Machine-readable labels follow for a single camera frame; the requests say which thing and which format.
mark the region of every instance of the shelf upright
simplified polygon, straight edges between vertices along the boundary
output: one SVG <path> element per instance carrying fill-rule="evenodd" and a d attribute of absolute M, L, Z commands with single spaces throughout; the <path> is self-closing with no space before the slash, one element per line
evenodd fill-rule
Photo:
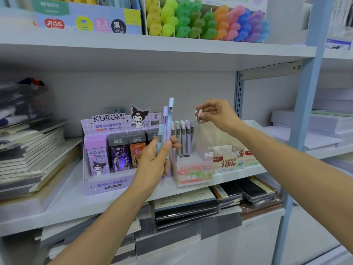
<path fill-rule="evenodd" d="M 314 100 L 321 61 L 324 55 L 327 32 L 335 0 L 314 0 L 310 15 L 307 46 L 315 46 L 316 54 L 311 59 L 303 60 L 300 74 L 297 100 L 295 102 L 294 117 L 290 131 L 288 145 L 302 151 L 309 124 L 310 112 Z M 272 265 L 280 265 L 286 241 L 293 198 L 282 188 L 285 215 L 281 218 L 278 230 Z"/>

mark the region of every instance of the hand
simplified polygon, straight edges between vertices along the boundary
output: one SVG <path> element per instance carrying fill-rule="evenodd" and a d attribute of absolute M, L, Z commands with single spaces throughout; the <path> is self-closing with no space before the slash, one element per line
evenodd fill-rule
<path fill-rule="evenodd" d="M 204 123 L 211 121 L 216 127 L 231 136 L 234 136 L 237 127 L 244 125 L 226 100 L 210 99 L 196 107 L 196 110 L 200 109 L 203 110 L 200 117 Z"/>
<path fill-rule="evenodd" d="M 170 137 L 161 147 L 157 155 L 157 138 L 152 140 L 142 151 L 138 161 L 138 168 L 135 178 L 131 185 L 137 186 L 139 191 L 143 191 L 147 195 L 146 199 L 151 196 L 157 187 L 162 176 L 168 174 L 170 161 L 166 160 L 170 149 L 180 149 L 181 144 L 177 143 L 175 137 Z"/>

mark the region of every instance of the purple display box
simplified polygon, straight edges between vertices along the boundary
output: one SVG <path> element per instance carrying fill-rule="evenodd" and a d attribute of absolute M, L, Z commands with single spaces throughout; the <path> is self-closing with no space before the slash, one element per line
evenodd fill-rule
<path fill-rule="evenodd" d="M 82 129 L 86 137 L 106 136 L 110 133 L 129 132 L 153 129 L 160 125 L 161 113 L 149 112 L 145 118 L 136 123 L 130 115 L 125 113 L 103 114 L 92 116 L 91 119 L 81 120 Z M 99 176 L 92 176 L 86 150 L 83 154 L 83 188 L 86 196 L 106 191 L 128 187 L 136 173 L 136 169 L 112 172 Z M 171 177 L 171 173 L 162 178 Z"/>

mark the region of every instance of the blue pen box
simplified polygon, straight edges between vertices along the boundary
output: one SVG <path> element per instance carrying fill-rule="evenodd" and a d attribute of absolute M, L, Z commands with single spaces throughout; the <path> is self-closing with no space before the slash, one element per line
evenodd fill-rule
<path fill-rule="evenodd" d="M 39 27 L 142 35 L 141 11 L 83 3 L 31 0 Z"/>

